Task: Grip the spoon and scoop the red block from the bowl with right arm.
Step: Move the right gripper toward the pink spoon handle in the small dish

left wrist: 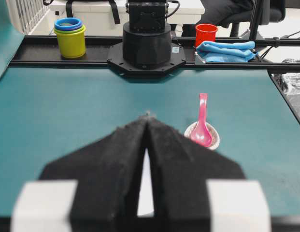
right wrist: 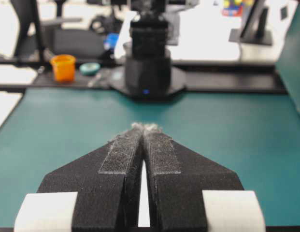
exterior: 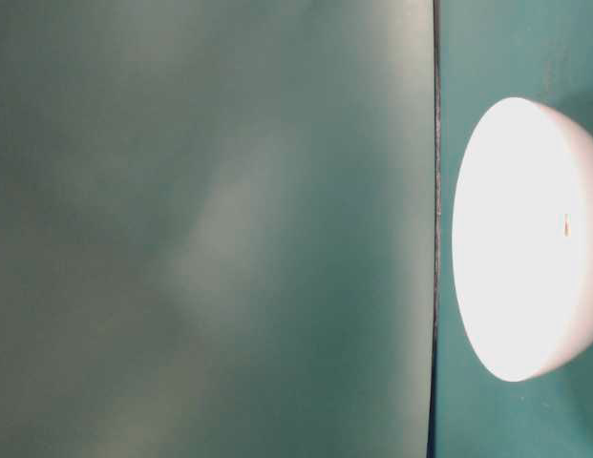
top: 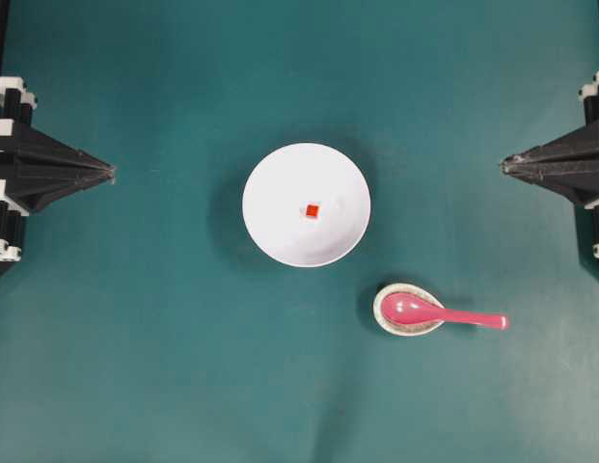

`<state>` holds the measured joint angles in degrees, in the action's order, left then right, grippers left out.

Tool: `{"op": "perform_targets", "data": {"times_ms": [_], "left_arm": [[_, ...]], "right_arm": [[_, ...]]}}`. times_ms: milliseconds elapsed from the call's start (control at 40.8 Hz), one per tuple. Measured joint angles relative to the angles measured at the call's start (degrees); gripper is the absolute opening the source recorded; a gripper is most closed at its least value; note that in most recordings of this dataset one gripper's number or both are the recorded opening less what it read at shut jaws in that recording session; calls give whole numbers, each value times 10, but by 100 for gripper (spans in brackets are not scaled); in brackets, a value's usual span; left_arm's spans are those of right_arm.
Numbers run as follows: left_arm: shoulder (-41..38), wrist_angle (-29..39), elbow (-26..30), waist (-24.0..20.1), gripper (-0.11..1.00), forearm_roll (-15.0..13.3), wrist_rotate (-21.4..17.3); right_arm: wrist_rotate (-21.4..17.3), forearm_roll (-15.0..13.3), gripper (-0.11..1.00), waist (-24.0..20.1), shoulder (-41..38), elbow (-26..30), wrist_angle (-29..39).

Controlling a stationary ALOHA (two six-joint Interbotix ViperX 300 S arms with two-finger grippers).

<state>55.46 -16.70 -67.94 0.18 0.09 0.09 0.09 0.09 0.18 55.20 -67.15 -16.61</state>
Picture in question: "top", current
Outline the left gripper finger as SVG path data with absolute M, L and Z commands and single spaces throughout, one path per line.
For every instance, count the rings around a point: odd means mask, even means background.
M 35 214 L 62 198 L 112 181 L 114 177 L 114 170 L 18 168 L 6 180 L 6 196 Z
M 115 173 L 114 166 L 83 150 L 69 147 L 25 123 L 13 122 L 9 151 L 21 159 L 41 164 Z

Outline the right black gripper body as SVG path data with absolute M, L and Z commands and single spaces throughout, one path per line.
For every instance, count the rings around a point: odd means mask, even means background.
M 585 124 L 591 125 L 599 121 L 599 70 L 593 75 L 592 82 L 584 84 L 578 91 L 578 100 L 582 103 L 585 113 Z M 592 157 L 599 165 L 599 152 L 594 153 Z M 585 210 L 591 213 L 593 226 L 593 244 L 592 252 L 599 261 L 599 186 L 595 187 L 595 192 L 590 193 L 589 198 L 584 202 Z

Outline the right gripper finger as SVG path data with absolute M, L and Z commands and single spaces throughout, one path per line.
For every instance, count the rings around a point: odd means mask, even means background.
M 599 159 L 599 120 L 547 144 L 515 153 L 501 163 L 503 170 L 522 165 Z
M 582 207 L 599 186 L 598 163 L 537 163 L 501 170 L 507 176 L 550 190 Z

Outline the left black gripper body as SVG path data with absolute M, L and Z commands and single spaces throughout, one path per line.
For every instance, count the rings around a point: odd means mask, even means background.
M 13 135 L 17 123 L 29 125 L 36 108 L 23 78 L 0 77 L 0 137 Z M 21 260 L 29 215 L 15 198 L 15 156 L 0 150 L 0 261 Z

